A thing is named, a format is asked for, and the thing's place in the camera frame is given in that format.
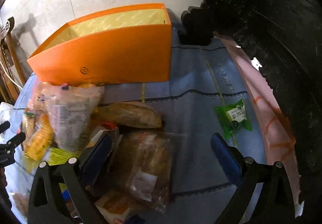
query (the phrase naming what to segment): open cardboard box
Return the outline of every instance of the open cardboard box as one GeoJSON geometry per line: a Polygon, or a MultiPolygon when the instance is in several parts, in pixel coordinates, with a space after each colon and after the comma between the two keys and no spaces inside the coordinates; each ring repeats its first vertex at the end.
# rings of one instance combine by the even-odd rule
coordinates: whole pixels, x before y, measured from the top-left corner
{"type": "Polygon", "coordinates": [[[171,22],[163,4],[123,6],[63,25],[27,60],[53,85],[166,81],[171,22]]]}

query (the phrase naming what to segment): white sticker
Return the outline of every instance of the white sticker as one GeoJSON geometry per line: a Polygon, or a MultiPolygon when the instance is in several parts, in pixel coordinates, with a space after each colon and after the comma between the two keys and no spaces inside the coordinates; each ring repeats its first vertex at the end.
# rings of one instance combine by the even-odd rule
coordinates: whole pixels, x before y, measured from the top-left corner
{"type": "Polygon", "coordinates": [[[74,150],[89,118],[89,102],[52,106],[51,125],[59,148],[74,150]]]}
{"type": "Polygon", "coordinates": [[[244,105],[237,105],[236,108],[233,108],[226,113],[228,118],[230,117],[230,121],[237,121],[239,123],[247,119],[244,105]]]}
{"type": "Polygon", "coordinates": [[[131,189],[137,197],[151,202],[151,193],[154,189],[156,182],[157,176],[139,170],[132,181],[131,189]]]}

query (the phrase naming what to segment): green snack package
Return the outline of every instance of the green snack package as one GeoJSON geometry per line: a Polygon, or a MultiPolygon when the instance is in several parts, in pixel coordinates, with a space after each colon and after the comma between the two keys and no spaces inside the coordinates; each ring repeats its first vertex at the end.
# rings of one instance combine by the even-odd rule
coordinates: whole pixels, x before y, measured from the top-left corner
{"type": "Polygon", "coordinates": [[[215,108],[219,123],[224,130],[225,138],[229,139],[231,134],[241,127],[251,131],[252,125],[247,119],[244,100],[241,99],[234,104],[215,108]]]}

